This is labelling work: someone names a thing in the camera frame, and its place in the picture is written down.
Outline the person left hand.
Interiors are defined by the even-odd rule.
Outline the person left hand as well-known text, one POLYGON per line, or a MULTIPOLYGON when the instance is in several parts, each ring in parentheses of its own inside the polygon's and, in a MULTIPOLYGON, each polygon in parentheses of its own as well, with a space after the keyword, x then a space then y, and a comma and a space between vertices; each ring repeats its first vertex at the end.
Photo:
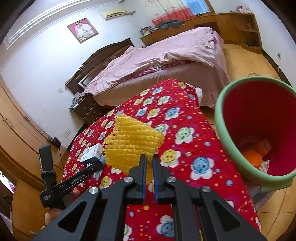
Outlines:
MULTIPOLYGON (((80 194, 79 190, 74 190, 73 192, 67 194, 63 197, 63 201, 67 206, 69 206, 74 199, 80 194)), ((63 210, 52 208, 45 214, 45 225, 48 225, 52 220, 54 220, 59 214, 61 214, 63 210)))

